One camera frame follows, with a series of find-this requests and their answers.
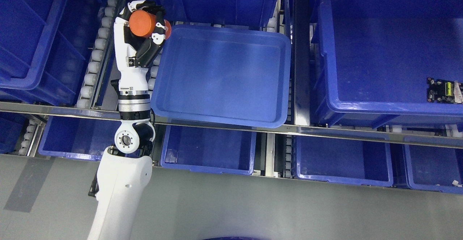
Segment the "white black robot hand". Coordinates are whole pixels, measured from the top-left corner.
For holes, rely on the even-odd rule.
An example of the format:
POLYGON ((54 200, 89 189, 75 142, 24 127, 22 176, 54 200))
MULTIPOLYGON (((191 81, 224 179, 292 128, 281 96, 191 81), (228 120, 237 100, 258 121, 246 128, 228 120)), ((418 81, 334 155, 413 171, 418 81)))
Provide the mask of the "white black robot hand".
POLYGON ((121 95, 147 93, 146 75, 155 57, 170 37, 172 27, 164 16, 166 10, 155 1, 128 2, 114 20, 114 46, 117 68, 121 74, 118 92, 121 95), (136 37, 129 30, 129 18, 136 10, 156 15, 156 26, 151 38, 136 37))

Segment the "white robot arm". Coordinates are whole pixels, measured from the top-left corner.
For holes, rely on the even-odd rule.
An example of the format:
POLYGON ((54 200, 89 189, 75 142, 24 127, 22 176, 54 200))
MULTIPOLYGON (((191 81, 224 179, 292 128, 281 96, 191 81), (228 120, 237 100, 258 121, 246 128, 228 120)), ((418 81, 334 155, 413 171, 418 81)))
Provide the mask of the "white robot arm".
POLYGON ((143 152, 128 157, 144 147, 152 148, 156 136, 150 120, 150 95, 147 89, 122 89, 118 95, 121 124, 108 146, 97 170, 98 206, 89 240, 128 240, 131 237, 141 196, 152 177, 152 158, 143 152))

